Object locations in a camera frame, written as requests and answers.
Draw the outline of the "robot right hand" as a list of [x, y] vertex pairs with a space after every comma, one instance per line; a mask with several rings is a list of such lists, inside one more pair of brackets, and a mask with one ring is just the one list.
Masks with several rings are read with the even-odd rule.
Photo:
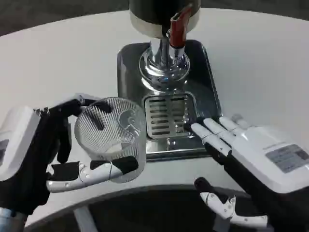
[[243, 118], [199, 118], [186, 129], [250, 198], [239, 201], [205, 178], [194, 185], [203, 203], [227, 224], [273, 232], [309, 229], [309, 151], [273, 127]]

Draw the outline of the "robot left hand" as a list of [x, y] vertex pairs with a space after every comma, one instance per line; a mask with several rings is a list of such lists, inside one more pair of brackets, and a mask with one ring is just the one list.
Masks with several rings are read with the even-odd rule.
[[23, 107], [8, 114], [0, 130], [1, 209], [29, 216], [47, 203], [51, 193], [83, 189], [138, 169], [133, 156], [95, 160], [88, 165], [68, 162], [70, 116], [85, 113], [91, 125], [104, 129], [88, 106], [96, 106], [102, 113], [113, 111], [106, 101], [77, 95], [52, 108]]

